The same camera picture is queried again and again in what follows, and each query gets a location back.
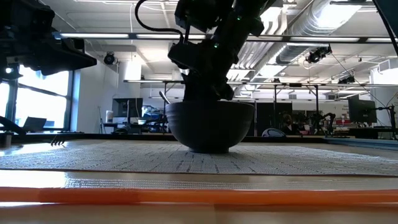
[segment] wall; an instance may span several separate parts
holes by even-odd
[[[373,69],[370,76],[372,84],[388,84],[398,85],[398,68],[385,70],[381,73],[377,68]],[[372,94],[375,98],[373,101],[376,107],[384,107],[394,105],[396,112],[396,123],[398,123],[398,88],[373,88]],[[386,110],[376,111],[379,124],[381,126],[391,126],[391,117]]]
[[[124,83],[125,65],[119,73],[97,61],[97,65],[75,72],[72,104],[72,131],[98,133],[101,117],[105,120],[106,110],[112,110],[113,98],[135,98],[140,95],[139,83]]]

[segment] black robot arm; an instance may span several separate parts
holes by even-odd
[[[333,113],[327,113],[327,114],[325,114],[325,115],[322,117],[322,119],[325,119],[325,118],[327,118],[327,117],[330,117],[329,126],[328,126],[328,132],[329,132],[329,133],[333,133],[333,122],[334,122],[334,120],[335,120],[335,118],[336,118],[336,115],[333,114]]]
[[[176,24],[186,30],[148,27],[136,18],[141,26],[151,31],[175,32],[181,36],[169,51],[169,58],[181,69],[189,69],[182,75],[185,82],[184,101],[232,100],[233,89],[227,84],[227,73],[237,63],[238,53],[249,34],[259,36],[264,30],[260,15],[276,0],[179,0],[175,10]],[[208,32],[216,27],[214,34],[194,44],[187,41],[190,27]]]

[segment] white textured mat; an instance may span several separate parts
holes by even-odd
[[[391,175],[398,160],[292,146],[235,146],[196,154],[178,144],[104,142],[0,157],[0,169],[184,174]]]

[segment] camera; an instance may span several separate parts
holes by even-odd
[[[108,52],[106,53],[106,56],[104,58],[104,63],[106,65],[115,65],[118,62],[118,58],[114,56],[114,52]]]

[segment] orange edge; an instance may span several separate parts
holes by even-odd
[[[397,203],[398,190],[147,190],[0,187],[0,202],[235,205],[364,205]]]

